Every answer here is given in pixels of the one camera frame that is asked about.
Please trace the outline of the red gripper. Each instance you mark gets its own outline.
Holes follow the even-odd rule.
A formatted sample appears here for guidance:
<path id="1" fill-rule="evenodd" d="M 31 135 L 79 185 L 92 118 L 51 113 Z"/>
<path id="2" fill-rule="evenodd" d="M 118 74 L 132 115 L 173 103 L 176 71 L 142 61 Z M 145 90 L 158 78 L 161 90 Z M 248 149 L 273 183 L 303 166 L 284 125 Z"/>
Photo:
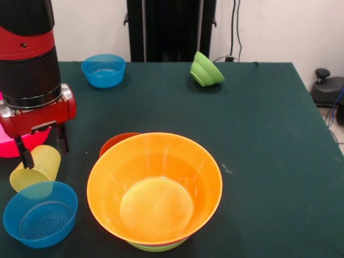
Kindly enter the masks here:
<path id="1" fill-rule="evenodd" d="M 73 91 L 65 83 L 61 85 L 61 95 L 56 101 L 36 109 L 12 108 L 1 100 L 1 126 L 9 137 L 15 139 L 25 169 L 32 169 L 34 161 L 21 136 L 57 126 L 57 147 L 60 154 L 65 155 L 68 153 L 68 140 L 64 123 L 75 118 L 76 110 Z"/>

